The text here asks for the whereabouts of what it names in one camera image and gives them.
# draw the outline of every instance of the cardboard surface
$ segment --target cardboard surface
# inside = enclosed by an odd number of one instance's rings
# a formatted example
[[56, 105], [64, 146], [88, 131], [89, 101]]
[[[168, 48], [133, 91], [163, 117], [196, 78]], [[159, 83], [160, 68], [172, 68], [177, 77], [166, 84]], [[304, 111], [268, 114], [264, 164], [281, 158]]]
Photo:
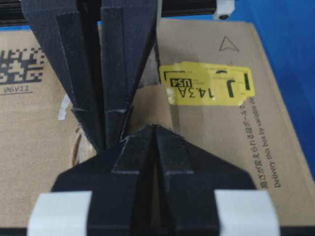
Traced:
[[183, 61], [249, 67], [256, 95], [241, 107], [171, 107], [176, 132], [247, 170], [268, 189], [282, 226], [315, 225], [315, 186], [252, 24], [163, 20], [162, 65]]
[[25, 227], [71, 166], [78, 122], [58, 120], [64, 90], [31, 31], [2, 31], [0, 45], [0, 227]]

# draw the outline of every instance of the packing tape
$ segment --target packing tape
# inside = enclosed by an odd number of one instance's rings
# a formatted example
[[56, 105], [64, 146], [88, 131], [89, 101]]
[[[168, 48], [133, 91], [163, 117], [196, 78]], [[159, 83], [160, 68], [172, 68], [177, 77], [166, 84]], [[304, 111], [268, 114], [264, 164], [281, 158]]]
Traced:
[[67, 114], [67, 108], [70, 105], [71, 101], [69, 96], [66, 94], [63, 97], [63, 101], [61, 102], [59, 114], [58, 114], [58, 120], [65, 120], [65, 115]]
[[220, 236], [280, 236], [269, 193], [264, 190], [215, 190]]
[[91, 197], [91, 191], [40, 194], [27, 236], [86, 236]]

